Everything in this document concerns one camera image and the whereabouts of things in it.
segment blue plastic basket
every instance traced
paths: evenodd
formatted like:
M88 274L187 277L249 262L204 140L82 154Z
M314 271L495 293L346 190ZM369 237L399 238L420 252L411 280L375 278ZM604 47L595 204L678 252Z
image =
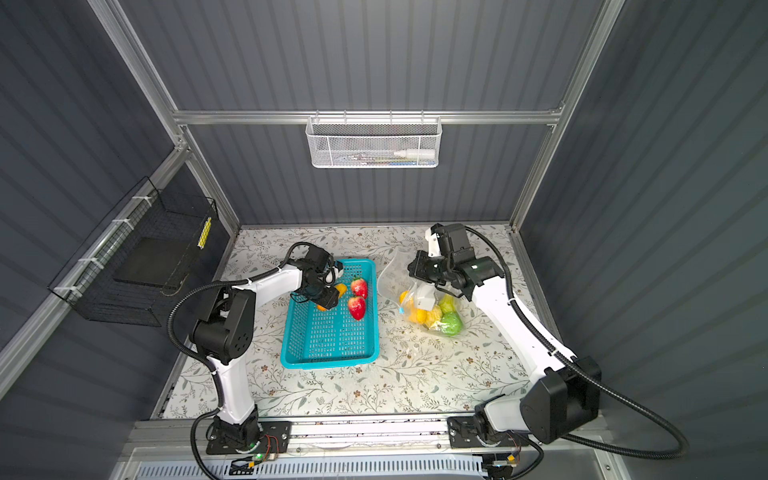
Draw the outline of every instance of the blue plastic basket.
M313 302L290 301L280 362L287 369L328 369L371 363L379 357L379 307L376 264L368 259L340 260L347 285L339 305L321 312ZM349 284L356 276L368 283L366 315L357 321L347 309Z

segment red strawberry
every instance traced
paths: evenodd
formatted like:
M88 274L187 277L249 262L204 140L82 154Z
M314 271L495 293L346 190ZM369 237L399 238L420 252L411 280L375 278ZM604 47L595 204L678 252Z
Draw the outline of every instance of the red strawberry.
M349 313L352 314L352 318L360 321L366 315L366 299L361 296L353 296L346 302L346 307L349 309Z
M352 289L352 293L355 295L361 296L362 298L368 298L368 283L366 283L366 281L359 276L356 276L352 280L352 283L349 285L349 287Z

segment clear plastic bag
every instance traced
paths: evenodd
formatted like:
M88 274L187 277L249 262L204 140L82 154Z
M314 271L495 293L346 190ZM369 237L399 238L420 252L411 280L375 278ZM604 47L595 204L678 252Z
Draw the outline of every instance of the clear plastic bag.
M447 336L455 336L464 329L464 323L458 315L459 299L442 294L438 301L437 290L433 286L414 282L411 288L400 294L400 311L410 322L423 325L426 329ZM425 304L424 286L432 289L432 302Z
M415 254L398 249L379 274L377 290L382 298L399 307L406 320L423 325L427 330L447 336L464 329L458 315L460 300L447 293L438 293L429 283L408 275L408 264Z

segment green fruit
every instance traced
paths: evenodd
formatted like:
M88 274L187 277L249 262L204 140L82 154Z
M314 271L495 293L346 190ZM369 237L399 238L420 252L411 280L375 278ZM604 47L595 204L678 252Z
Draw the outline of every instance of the green fruit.
M440 310L442 310L443 313L456 312L456 305L454 305L453 303L453 296L450 296L447 294L443 295L442 299L440 299L440 301L438 302L438 305L440 305Z
M454 336L464 328L464 323L456 312L444 313L437 325L438 330L447 336Z

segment black mesh basket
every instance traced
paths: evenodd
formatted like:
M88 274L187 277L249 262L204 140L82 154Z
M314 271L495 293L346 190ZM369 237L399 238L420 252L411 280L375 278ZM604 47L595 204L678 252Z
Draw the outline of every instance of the black mesh basket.
M116 228L78 260L76 275L62 286L60 274L49 289L85 319L161 326L201 283L192 278L194 264L217 221L210 198L153 190L126 218L113 220Z

